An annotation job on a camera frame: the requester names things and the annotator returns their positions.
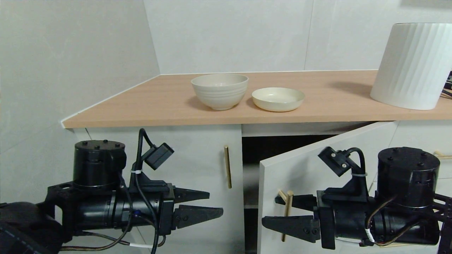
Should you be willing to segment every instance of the wire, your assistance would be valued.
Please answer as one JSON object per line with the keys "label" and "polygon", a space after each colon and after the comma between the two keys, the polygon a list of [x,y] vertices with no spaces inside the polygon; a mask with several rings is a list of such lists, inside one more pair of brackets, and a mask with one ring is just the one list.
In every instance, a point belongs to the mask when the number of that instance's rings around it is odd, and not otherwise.
{"label": "wire", "polygon": [[122,177],[121,172],[118,172],[118,177],[121,182],[121,185],[124,187],[126,196],[129,202],[129,219],[127,221],[127,226],[124,232],[121,234],[121,236],[117,239],[115,239],[112,243],[102,246],[102,247],[87,247],[87,246],[63,246],[61,247],[60,251],[69,251],[69,250],[78,250],[78,251],[100,251],[105,249],[110,249],[111,247],[118,244],[127,234],[127,232],[130,230],[130,226],[132,225],[132,212],[133,212],[133,203],[132,203],[132,197],[130,196],[130,192],[127,188],[126,182],[124,180],[124,177]]}
{"label": "wire", "polygon": [[[146,142],[151,146],[152,143],[149,140],[149,137],[146,134],[146,131],[144,128],[141,128],[138,134],[138,149],[137,149],[137,160],[135,162],[135,168],[133,170],[141,170],[143,167],[143,162],[141,161],[141,153],[142,153],[142,147],[143,147],[143,137],[146,139]],[[143,193],[143,190],[141,189],[140,182],[138,181],[138,177],[141,177],[141,174],[135,174],[135,185],[137,186],[138,192],[143,199],[144,203],[146,204],[147,209],[151,213],[152,220],[157,223],[157,216],[155,215],[154,208],[152,208],[151,204],[149,203],[149,200],[147,200],[146,196]],[[157,251],[157,245],[159,243],[159,230],[158,227],[152,223],[154,226],[155,232],[154,232],[154,243],[152,245],[151,254],[155,254]]]}
{"label": "wire", "polygon": [[[150,221],[146,216],[137,215],[137,217],[143,219],[144,221],[146,221],[147,223],[149,223],[149,225],[155,227],[155,225],[152,223],[152,221]],[[162,237],[163,237],[163,239],[162,239],[162,241],[157,245],[157,247],[162,247],[162,246],[165,244],[165,242],[166,242],[166,236],[163,235]]]}
{"label": "wire", "polygon": [[384,208],[389,202],[393,201],[396,198],[396,196],[393,196],[392,198],[386,200],[385,202],[383,202],[379,207],[377,207],[366,219],[366,222],[364,224],[364,227],[366,229],[370,228],[370,221],[371,219],[375,216],[375,214],[377,212],[379,212],[382,208]]}
{"label": "wire", "polygon": [[[111,236],[108,236],[108,235],[104,235],[104,234],[100,234],[100,233],[94,233],[94,232],[88,232],[88,231],[82,231],[82,233],[83,233],[82,234],[83,236],[97,236],[97,237],[102,237],[102,238],[105,238],[105,239],[108,239],[108,240],[111,240],[111,241],[115,241],[116,240],[116,238],[114,238],[114,237],[111,237]],[[129,242],[123,241],[123,240],[119,241],[118,243],[122,244],[122,245],[127,245],[127,246],[130,245]]]}
{"label": "wire", "polygon": [[359,164],[360,164],[359,166],[360,166],[361,170],[363,171],[362,173],[366,173],[366,161],[364,159],[363,151],[361,149],[359,149],[359,148],[356,148],[356,147],[347,149],[345,151],[346,156],[350,156],[350,154],[353,153],[353,152],[357,152],[358,153],[358,155],[359,155]]}
{"label": "wire", "polygon": [[414,223],[412,223],[412,224],[410,224],[410,225],[406,225],[406,226],[404,226],[401,230],[400,230],[400,232],[399,233],[397,233],[397,235],[395,235],[391,240],[389,240],[389,241],[386,241],[386,242],[381,242],[381,243],[378,243],[378,242],[375,242],[375,241],[373,241],[372,240],[372,235],[369,235],[370,234],[370,230],[369,230],[369,228],[370,228],[370,221],[371,221],[371,219],[375,216],[375,214],[377,213],[377,212],[379,212],[381,209],[383,209],[387,204],[389,204],[390,202],[392,202],[394,199],[396,198],[396,196],[393,196],[392,198],[390,198],[390,199],[388,199],[388,200],[386,200],[385,202],[383,202],[381,205],[379,205],[368,217],[367,217],[367,219],[366,219],[366,221],[365,221],[365,224],[364,224],[364,228],[366,229],[366,233],[368,234],[368,236],[369,236],[369,239],[372,241],[372,242],[374,242],[376,245],[378,245],[378,246],[387,246],[387,245],[390,245],[391,243],[393,243],[393,242],[395,242],[399,237],[401,237],[404,233],[406,233],[408,230],[410,230],[412,227],[414,227],[414,226],[416,226],[416,225],[418,225],[419,223],[420,223],[420,221],[416,221],[416,222],[414,222]]}
{"label": "wire", "polygon": [[[97,237],[102,237],[111,241],[115,241],[116,238],[108,236],[108,235],[104,235],[104,234],[100,234],[100,233],[94,233],[94,232],[88,232],[88,231],[82,231],[83,236],[97,236]],[[166,236],[163,236],[162,241],[159,243],[159,245],[157,247],[162,247],[166,242]],[[127,241],[119,241],[119,244],[122,245],[126,245],[126,246],[131,246],[131,247],[139,247],[139,248],[152,248],[152,245],[142,245],[142,244],[136,244],[136,243],[129,243]]]}
{"label": "wire", "polygon": [[446,91],[445,89],[443,89],[443,94],[446,94],[446,95],[449,95],[449,96],[451,96],[451,97],[452,97],[452,93],[451,93],[451,92],[449,92],[449,91]]}
{"label": "wire", "polygon": [[412,227],[416,226],[420,224],[420,221],[416,221],[415,223],[412,223],[411,225],[406,225],[404,226],[400,232],[394,236],[394,238],[392,238],[391,240],[387,241],[387,242],[383,242],[383,243],[375,243],[378,246],[388,246],[390,244],[392,244],[393,242],[395,242],[399,237],[401,237],[404,233],[406,233],[408,230],[410,230]]}

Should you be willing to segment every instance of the shallow white dish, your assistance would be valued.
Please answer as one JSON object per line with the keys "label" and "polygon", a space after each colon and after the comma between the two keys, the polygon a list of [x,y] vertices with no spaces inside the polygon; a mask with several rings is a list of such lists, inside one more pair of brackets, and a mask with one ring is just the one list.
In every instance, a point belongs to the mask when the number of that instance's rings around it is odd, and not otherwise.
{"label": "shallow white dish", "polygon": [[301,91],[284,87],[267,87],[255,90],[251,96],[256,106],[275,112],[297,109],[305,99]]}
{"label": "shallow white dish", "polygon": [[248,77],[240,74],[208,74],[192,79],[198,99],[215,110],[226,110],[237,105],[248,89]]}

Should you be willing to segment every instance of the wooden countertop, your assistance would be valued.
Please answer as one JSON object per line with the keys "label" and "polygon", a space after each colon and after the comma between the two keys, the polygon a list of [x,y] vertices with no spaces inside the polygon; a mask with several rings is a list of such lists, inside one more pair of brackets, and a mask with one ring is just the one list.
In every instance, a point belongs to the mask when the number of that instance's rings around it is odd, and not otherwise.
{"label": "wooden countertop", "polygon": [[[433,110],[397,108],[369,94],[377,71],[302,71],[244,73],[245,97],[232,109],[215,111],[202,104],[190,80],[202,74],[160,75],[65,121],[65,128],[141,127],[283,122],[348,122],[452,119],[452,99],[440,98]],[[263,87],[299,89],[306,98],[298,109],[275,113],[253,104],[251,93]]]}

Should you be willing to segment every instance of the white cabinet door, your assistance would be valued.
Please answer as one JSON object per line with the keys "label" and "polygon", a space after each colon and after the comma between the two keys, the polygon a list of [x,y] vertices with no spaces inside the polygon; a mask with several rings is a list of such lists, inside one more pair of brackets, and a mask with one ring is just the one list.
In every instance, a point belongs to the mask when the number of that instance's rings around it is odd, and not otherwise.
{"label": "white cabinet door", "polygon": [[[179,188],[210,193],[210,199],[182,204],[222,207],[223,216],[212,221],[177,229],[168,236],[158,253],[245,252],[243,171],[240,125],[145,127],[151,141],[159,146],[166,142],[174,154],[156,171],[144,164],[150,179],[164,180]],[[88,129],[92,139],[109,139],[125,143],[128,157],[124,177],[136,158],[139,128]],[[229,147],[232,188],[228,189],[224,146]],[[139,227],[147,244],[152,244],[151,226]]]}
{"label": "white cabinet door", "polygon": [[[292,190],[295,195],[313,194],[316,196],[317,190],[343,187],[350,180],[350,173],[339,178],[317,157],[327,146],[331,146],[335,150],[360,148],[366,158],[366,170],[369,174],[367,186],[370,187],[373,176],[377,173],[377,154],[389,146],[396,128],[396,122],[377,122],[261,161],[258,253],[333,253],[332,250],[323,249],[320,240],[310,243],[287,236],[286,241],[282,242],[281,234],[263,227],[261,218],[284,215],[284,206],[276,204],[274,201],[278,189],[285,192]],[[359,164],[359,159],[355,154],[352,154],[351,158]],[[312,215],[312,212],[292,208],[290,215]],[[344,243],[336,241],[336,251],[334,252],[340,253],[343,245]]]}

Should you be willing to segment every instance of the gold cabinet handle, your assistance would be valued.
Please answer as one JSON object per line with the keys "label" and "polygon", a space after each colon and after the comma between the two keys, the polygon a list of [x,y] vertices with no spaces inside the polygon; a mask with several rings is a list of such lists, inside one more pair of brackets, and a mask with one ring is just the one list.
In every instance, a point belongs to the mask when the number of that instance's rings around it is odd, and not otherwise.
{"label": "gold cabinet handle", "polygon": [[444,155],[440,151],[435,151],[434,154],[436,154],[436,157],[440,160],[452,160],[452,155]]}
{"label": "gold cabinet handle", "polygon": [[[286,196],[286,206],[284,207],[284,217],[287,217],[290,214],[290,208],[292,207],[292,198],[293,198],[293,191],[288,191],[287,192],[287,196]],[[283,242],[286,241],[286,235],[285,234],[283,234],[281,236],[281,241],[283,241]]]}
{"label": "gold cabinet handle", "polygon": [[232,189],[231,164],[229,162],[229,147],[228,146],[225,146],[225,161],[226,161],[227,187],[229,189]]}

